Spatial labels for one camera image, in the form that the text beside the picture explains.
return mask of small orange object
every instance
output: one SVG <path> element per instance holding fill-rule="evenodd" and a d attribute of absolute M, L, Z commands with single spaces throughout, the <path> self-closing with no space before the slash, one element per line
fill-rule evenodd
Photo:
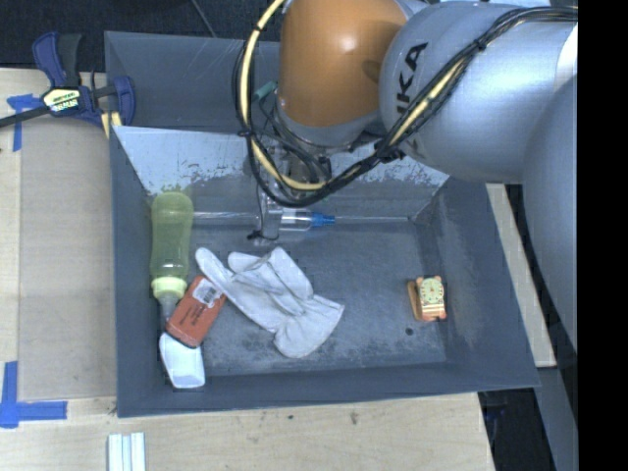
<path fill-rule="evenodd" d="M 199 347 L 227 297 L 211 281 L 196 276 L 166 323 L 166 332 L 188 347 Z"/>
<path fill-rule="evenodd" d="M 408 296 L 417 321 L 446 319 L 445 286 L 441 276 L 419 277 L 408 281 Z"/>

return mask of yellow label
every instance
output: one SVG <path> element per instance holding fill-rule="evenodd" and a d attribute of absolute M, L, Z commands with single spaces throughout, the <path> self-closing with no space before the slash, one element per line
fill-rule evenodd
<path fill-rule="evenodd" d="M 43 102 L 53 112 L 61 112 L 79 105 L 80 92 L 73 89 L 54 89 L 43 97 Z"/>

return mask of orange box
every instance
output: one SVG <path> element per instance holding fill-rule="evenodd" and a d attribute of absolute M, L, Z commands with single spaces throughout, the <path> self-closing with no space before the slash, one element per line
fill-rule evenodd
<path fill-rule="evenodd" d="M 199 347 L 227 297 L 203 276 L 196 276 L 166 323 L 166 332 L 188 347 Z"/>

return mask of bottle cap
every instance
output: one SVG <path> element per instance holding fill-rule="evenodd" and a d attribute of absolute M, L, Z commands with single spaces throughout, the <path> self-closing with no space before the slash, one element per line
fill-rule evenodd
<path fill-rule="evenodd" d="M 174 295 L 177 297 L 177 300 L 181 300 L 185 295 L 187 282 L 174 276 L 164 276 L 155 278 L 150 286 L 153 288 L 153 295 L 158 300 L 166 294 Z"/>

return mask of green plastic bottle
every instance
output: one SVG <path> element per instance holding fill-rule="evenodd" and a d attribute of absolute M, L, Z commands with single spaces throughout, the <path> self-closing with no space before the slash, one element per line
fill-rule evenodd
<path fill-rule="evenodd" d="M 151 287 L 154 297 L 162 306 L 166 320 L 170 318 L 187 288 L 189 238 L 193 217 L 192 201 L 181 192 L 163 192 L 155 197 L 151 207 Z"/>

